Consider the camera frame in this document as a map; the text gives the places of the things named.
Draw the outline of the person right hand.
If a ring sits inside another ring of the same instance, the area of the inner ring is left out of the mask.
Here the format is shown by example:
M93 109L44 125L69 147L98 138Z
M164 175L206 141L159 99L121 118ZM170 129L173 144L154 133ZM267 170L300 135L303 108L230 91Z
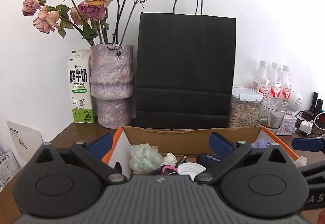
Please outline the person right hand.
M320 212L317 224L325 224L325 209Z

